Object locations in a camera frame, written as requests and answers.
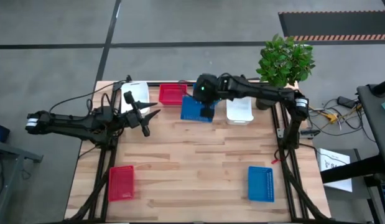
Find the potted plant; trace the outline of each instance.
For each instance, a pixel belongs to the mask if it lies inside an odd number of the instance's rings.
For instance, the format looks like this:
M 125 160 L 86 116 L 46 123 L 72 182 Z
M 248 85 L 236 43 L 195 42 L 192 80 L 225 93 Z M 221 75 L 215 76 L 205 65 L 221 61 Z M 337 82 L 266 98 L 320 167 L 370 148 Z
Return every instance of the potted plant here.
M 260 68 L 256 71 L 261 75 L 261 82 L 268 82 L 272 86 L 294 86 L 295 82 L 306 80 L 315 67 L 312 46 L 302 42 L 295 44 L 293 37 L 284 40 L 276 34 L 272 41 L 266 42 L 266 47 L 260 54 Z M 270 100 L 256 100 L 256 106 L 260 110 L 266 110 L 274 103 Z

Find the wooden tabletop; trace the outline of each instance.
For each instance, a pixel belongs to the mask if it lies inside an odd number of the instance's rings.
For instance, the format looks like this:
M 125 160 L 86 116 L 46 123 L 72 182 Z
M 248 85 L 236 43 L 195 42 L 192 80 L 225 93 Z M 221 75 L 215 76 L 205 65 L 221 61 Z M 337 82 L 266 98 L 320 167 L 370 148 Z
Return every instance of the wooden tabletop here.
M 110 83 L 98 82 L 96 89 Z M 104 92 L 110 95 L 111 89 L 96 93 L 93 105 L 100 106 L 101 95 Z M 149 92 L 151 102 L 158 102 L 159 87 L 150 87 Z M 212 123 L 181 120 L 180 106 L 158 103 L 151 108 L 151 111 L 161 109 L 149 123 L 151 136 L 145 138 L 140 127 L 126 128 L 119 139 L 115 166 L 134 165 L 135 199 L 110 202 L 106 221 L 290 221 L 281 164 L 271 164 L 277 149 L 271 111 L 257 110 L 254 100 L 252 103 L 254 119 L 247 126 L 228 125 L 225 101 L 221 101 Z M 92 143 L 83 142 L 80 153 L 92 147 Z M 100 150 L 95 149 L 78 161 L 65 218 L 74 215 L 93 190 L 99 154 Z M 314 151 L 300 147 L 296 154 L 304 190 L 329 217 Z M 247 199 L 249 166 L 273 169 L 274 203 Z M 294 192 L 293 196 L 300 214 L 297 194 Z M 98 214 L 102 200 L 103 191 L 98 200 Z

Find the white paper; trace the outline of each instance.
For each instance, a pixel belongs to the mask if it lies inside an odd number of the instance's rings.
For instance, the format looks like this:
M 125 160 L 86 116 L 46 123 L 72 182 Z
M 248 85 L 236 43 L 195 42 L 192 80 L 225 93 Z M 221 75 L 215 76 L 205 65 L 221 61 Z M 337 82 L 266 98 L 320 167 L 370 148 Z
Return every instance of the white paper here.
M 344 163 L 342 163 L 340 161 L 343 161 L 346 164 L 350 163 L 350 157 L 349 156 L 346 156 L 346 155 L 343 155 L 340 153 L 336 153 L 336 152 L 332 152 L 332 151 L 329 151 L 326 149 L 318 149 L 318 151 L 321 153 L 321 154 L 319 154 L 319 166 L 320 166 L 321 171 L 345 165 Z M 336 182 L 326 183 L 326 184 L 324 184 L 324 186 L 333 187 L 335 189 L 345 190 L 348 192 L 353 191 L 351 179 L 339 180 Z

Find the concrete floor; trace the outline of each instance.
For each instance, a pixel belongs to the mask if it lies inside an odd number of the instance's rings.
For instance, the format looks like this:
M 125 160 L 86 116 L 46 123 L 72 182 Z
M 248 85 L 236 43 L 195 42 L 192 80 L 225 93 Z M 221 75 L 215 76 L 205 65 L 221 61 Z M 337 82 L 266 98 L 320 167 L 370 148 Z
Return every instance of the concrete floor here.
M 0 44 L 103 43 L 115 0 L 0 0 Z M 124 0 L 114 43 L 267 40 L 282 33 L 280 11 L 384 10 L 380 0 Z M 255 77 L 260 47 L 111 49 L 103 80 L 196 79 L 203 72 Z M 355 98 L 358 85 L 385 80 L 385 45 L 314 46 L 317 67 L 301 90 L 314 107 L 340 95 Z M 43 223 L 63 218 L 80 141 L 26 133 L 26 115 L 93 89 L 101 49 L 0 50 L 0 124 L 11 129 L 9 144 L 44 154 L 27 163 L 32 178 L 21 180 L 6 223 Z M 85 114 L 85 100 L 55 111 Z M 318 124 L 322 118 L 313 119 Z M 338 127 L 327 127 L 339 133 Z M 349 131 L 343 127 L 342 132 Z M 343 137 L 318 135 L 328 149 L 358 148 L 361 157 L 378 150 L 360 131 Z M 364 200 L 329 200 L 332 217 L 371 219 Z

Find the red plastic basket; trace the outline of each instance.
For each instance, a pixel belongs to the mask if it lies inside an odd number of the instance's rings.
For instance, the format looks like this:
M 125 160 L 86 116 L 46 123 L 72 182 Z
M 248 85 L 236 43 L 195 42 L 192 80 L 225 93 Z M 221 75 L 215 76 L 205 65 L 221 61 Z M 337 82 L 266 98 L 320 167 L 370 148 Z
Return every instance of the red plastic basket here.
M 112 167 L 109 170 L 108 200 L 131 200 L 134 198 L 133 166 Z
M 186 92 L 186 84 L 161 84 L 159 87 L 159 102 L 163 105 L 182 105 L 182 96 Z

